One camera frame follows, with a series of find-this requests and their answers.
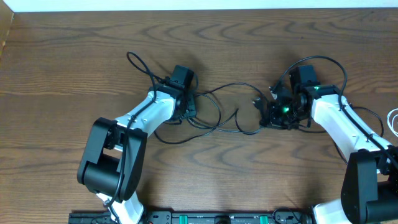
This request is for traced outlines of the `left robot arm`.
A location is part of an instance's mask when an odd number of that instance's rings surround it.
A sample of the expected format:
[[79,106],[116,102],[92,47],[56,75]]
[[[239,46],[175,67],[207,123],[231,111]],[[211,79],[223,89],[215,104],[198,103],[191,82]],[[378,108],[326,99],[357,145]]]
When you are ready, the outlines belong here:
[[114,222],[139,223],[144,206],[136,189],[147,138],[166,121],[196,115],[190,91],[194,76],[189,68],[177,65],[133,110],[116,119],[98,118],[94,122],[77,180],[104,202]]

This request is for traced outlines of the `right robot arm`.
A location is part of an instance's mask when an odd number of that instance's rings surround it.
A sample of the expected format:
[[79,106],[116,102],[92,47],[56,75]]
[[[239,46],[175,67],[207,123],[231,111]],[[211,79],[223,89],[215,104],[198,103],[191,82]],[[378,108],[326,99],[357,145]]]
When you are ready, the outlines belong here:
[[298,129],[319,124],[346,161],[340,197],[312,208],[314,223],[380,223],[397,219],[397,147],[374,132],[352,109],[336,85],[322,85],[311,65],[289,72],[270,88],[273,100],[257,104],[260,125]]

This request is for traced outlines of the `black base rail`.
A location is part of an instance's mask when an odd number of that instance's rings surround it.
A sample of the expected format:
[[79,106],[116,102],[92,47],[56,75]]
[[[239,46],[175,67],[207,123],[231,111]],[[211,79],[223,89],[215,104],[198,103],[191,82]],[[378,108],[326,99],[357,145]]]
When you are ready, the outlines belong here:
[[289,208],[278,208],[262,213],[206,213],[172,212],[168,210],[146,211],[138,224],[312,224],[311,213]]

